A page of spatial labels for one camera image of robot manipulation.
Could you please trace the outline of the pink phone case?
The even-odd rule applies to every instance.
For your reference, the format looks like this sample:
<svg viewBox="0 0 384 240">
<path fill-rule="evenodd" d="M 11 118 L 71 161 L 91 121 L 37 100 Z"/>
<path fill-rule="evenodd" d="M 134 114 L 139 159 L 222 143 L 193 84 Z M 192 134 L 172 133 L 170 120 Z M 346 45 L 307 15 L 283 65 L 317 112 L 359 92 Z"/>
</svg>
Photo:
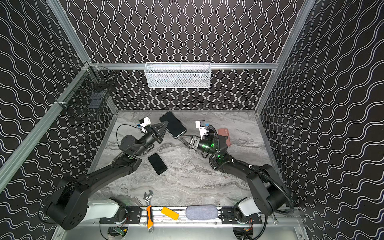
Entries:
<svg viewBox="0 0 384 240">
<path fill-rule="evenodd" d="M 224 136 L 226 138 L 226 144 L 227 144 L 228 147 L 230 147 L 231 146 L 231 140 L 230 140 L 229 130 L 226 129 L 226 128 L 218 129 L 218 134 L 220 136 Z"/>
</svg>

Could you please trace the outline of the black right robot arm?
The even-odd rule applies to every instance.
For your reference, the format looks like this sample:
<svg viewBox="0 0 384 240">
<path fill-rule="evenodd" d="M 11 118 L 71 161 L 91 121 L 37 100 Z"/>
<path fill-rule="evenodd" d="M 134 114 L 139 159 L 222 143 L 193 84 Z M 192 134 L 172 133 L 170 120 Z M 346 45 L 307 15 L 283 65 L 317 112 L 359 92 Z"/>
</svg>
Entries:
<svg viewBox="0 0 384 240">
<path fill-rule="evenodd" d="M 234 158 L 228 153 L 226 137 L 201 139 L 188 135 L 179 140 L 189 149 L 206 153 L 214 171 L 233 175 L 248 184 L 252 196 L 238 202 L 236 207 L 244 217 L 255 213 L 289 216 L 295 212 L 293 201 L 274 168 L 269 164 L 254 166 Z"/>
</svg>

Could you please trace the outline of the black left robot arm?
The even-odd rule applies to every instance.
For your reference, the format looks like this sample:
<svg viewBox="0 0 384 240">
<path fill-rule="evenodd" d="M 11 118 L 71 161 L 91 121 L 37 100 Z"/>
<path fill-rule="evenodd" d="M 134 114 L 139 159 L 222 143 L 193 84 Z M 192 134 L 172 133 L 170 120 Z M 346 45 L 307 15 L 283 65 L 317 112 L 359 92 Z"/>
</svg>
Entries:
<svg viewBox="0 0 384 240">
<path fill-rule="evenodd" d="M 125 136 L 119 149 L 122 151 L 111 164 L 78 178 L 62 179 L 48 198 L 45 214 L 65 230 L 71 230 L 90 218 L 89 197 L 113 181 L 134 173 L 142 163 L 140 156 L 147 154 L 154 143 L 161 143 L 168 121 L 144 127 L 146 134 L 139 140 Z"/>
</svg>

